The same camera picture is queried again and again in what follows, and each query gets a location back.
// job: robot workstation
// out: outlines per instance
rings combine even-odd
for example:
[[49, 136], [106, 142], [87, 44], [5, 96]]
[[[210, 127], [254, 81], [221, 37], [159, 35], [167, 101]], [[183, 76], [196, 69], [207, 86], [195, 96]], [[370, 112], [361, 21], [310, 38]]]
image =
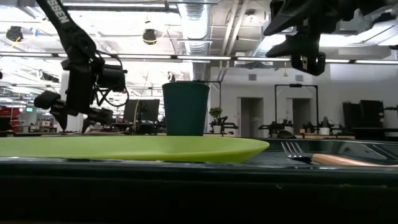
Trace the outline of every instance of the robot workstation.
[[398, 0], [0, 1], [0, 223], [395, 220], [397, 16]]

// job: computer monitor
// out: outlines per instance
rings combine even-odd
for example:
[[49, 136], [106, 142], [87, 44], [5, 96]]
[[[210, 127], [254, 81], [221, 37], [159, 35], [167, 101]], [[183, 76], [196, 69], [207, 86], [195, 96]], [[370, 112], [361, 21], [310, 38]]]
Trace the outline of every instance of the computer monitor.
[[[129, 100], [124, 107], [123, 119], [126, 121], [134, 120], [134, 112], [136, 110], [138, 100]], [[137, 110], [136, 119], [141, 113], [141, 121], [156, 121], [159, 114], [160, 100], [139, 100], [141, 110]]]

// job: metal frame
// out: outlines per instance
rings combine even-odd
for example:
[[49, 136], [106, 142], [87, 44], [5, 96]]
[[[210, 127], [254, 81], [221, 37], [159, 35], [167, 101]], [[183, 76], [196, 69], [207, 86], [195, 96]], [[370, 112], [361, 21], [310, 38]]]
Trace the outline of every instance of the metal frame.
[[317, 104], [317, 123], [319, 122], [319, 97], [318, 97], [318, 85], [301, 85], [301, 84], [276, 84], [274, 86], [275, 93], [275, 122], [278, 122], [278, 105], [277, 105], [277, 87], [278, 86], [288, 86], [290, 88], [302, 88], [302, 87], [314, 87], [315, 88], [315, 101]]

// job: wooden handle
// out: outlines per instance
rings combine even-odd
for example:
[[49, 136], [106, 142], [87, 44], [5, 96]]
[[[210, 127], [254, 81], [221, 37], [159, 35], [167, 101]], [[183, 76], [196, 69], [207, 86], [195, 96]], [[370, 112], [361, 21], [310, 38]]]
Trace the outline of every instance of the wooden handle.
[[[326, 155], [326, 154], [314, 154], [312, 161], [319, 162], [324, 165], [340, 165], [340, 166], [385, 166], [379, 164], [373, 164], [369, 162], [357, 161], [354, 159], [347, 159], [338, 156]], [[398, 165], [385, 166], [385, 167], [398, 167]]]

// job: door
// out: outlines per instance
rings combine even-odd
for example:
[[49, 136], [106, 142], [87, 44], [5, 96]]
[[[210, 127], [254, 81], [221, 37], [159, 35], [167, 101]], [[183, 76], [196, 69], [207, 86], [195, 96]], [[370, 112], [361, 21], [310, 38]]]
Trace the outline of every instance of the door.
[[242, 98], [238, 97], [237, 102], [237, 112], [236, 112], [236, 122], [238, 125], [238, 129], [236, 130], [236, 137], [241, 137], [241, 109], [242, 109]]
[[300, 133], [303, 124], [311, 122], [311, 99], [292, 99], [293, 101], [293, 132]]
[[260, 138], [258, 130], [264, 117], [262, 98], [238, 98], [238, 136], [242, 138]]

